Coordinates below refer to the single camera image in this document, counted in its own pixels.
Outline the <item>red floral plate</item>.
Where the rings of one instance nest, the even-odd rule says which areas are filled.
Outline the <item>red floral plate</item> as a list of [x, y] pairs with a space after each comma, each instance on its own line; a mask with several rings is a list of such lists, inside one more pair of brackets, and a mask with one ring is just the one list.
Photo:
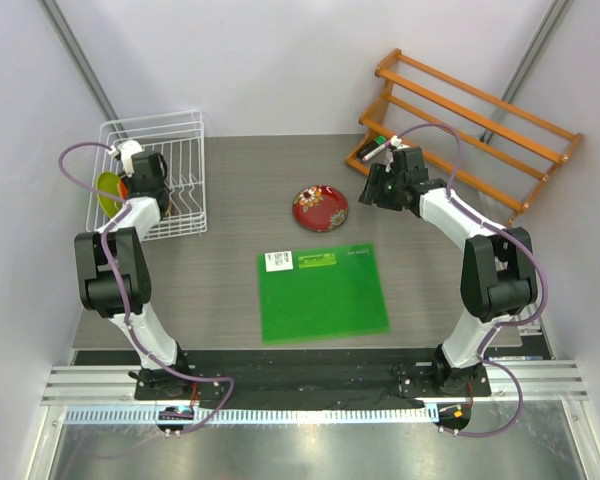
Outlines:
[[298, 224], [310, 231], [330, 232], [347, 220], [349, 205], [344, 194], [335, 187], [312, 185], [295, 196], [292, 215]]

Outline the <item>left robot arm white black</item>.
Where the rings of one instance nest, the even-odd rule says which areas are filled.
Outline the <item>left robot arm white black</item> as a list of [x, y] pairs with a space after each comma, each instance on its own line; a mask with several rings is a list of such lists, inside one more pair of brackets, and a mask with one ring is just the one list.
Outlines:
[[151, 304], [152, 283], [142, 249], [149, 231], [168, 213], [170, 193], [163, 156], [144, 149], [123, 154], [127, 196], [101, 228], [74, 239], [80, 299], [117, 326], [139, 356], [133, 377], [170, 398], [185, 397], [193, 375], [179, 344], [164, 329]]

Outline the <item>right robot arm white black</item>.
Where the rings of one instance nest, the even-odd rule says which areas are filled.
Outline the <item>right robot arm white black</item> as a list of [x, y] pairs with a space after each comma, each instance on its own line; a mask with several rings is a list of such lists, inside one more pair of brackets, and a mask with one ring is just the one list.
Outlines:
[[359, 201], [402, 211], [435, 226], [462, 253], [462, 314], [452, 334], [435, 350], [432, 388], [459, 396], [478, 375], [492, 338], [538, 296], [530, 234], [488, 220], [442, 179], [431, 179], [418, 147], [399, 147], [392, 161], [369, 168]]

